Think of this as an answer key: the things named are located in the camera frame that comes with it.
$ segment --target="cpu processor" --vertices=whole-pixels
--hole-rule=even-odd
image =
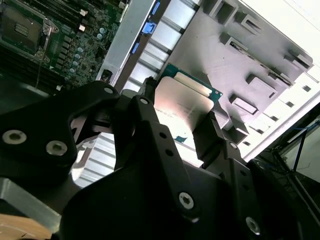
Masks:
[[[0,43],[13,51],[41,61],[51,34],[58,27],[40,12],[17,0],[0,5]]]

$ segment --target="blue cable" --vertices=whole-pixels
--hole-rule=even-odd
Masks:
[[[308,127],[297,127],[297,128],[295,128],[296,130],[305,130],[305,129],[307,129],[307,130],[310,130],[310,129],[313,129],[313,128],[315,128],[317,125],[319,125],[320,124],[320,122],[319,121],[316,121],[314,124],[312,124],[311,126],[308,126]]]

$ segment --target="screw hole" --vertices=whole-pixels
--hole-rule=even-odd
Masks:
[[[52,149],[54,151],[61,151],[62,150],[62,146],[60,144],[56,143],[55,145],[52,146]]]
[[[242,187],[246,190],[246,191],[249,191],[250,190],[250,188],[247,186],[247,185],[242,185]]]
[[[243,176],[247,176],[247,174],[244,172],[244,171],[240,171],[240,173],[243,175]]]
[[[182,197],[182,200],[185,204],[189,204],[190,203],[190,199],[187,198],[186,196]]]
[[[166,138],[167,138],[167,135],[165,135],[163,132],[160,132],[159,135],[160,135],[160,137],[162,137],[163,139],[166,139]]]
[[[21,139],[21,136],[17,133],[11,133],[9,138],[13,141],[17,141],[17,140],[20,140]]]
[[[165,150],[165,153],[170,157],[172,157],[174,155],[174,153],[169,149]]]

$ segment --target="black metal bracket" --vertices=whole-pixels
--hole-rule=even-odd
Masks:
[[[117,91],[95,81],[0,116],[0,176],[59,182],[77,157],[72,121],[82,113],[113,106]],[[77,125],[83,127],[85,120]]]
[[[156,186],[165,183],[163,195],[172,203],[173,209],[185,220],[197,222],[200,204],[168,127],[159,123],[153,103],[144,96],[133,97],[128,111],[132,114],[135,130],[132,142],[128,143],[124,154],[119,157],[120,161],[125,166],[142,159],[147,161],[147,165],[151,164],[150,169],[160,174],[155,174],[153,180],[162,182]],[[145,150],[143,153],[134,152],[139,149]]]

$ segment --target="capacitor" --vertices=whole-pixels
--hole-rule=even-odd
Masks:
[[[101,28],[99,29],[99,32],[100,32],[101,34],[105,34],[105,33],[106,33],[106,30],[105,30],[103,27],[101,27]]]

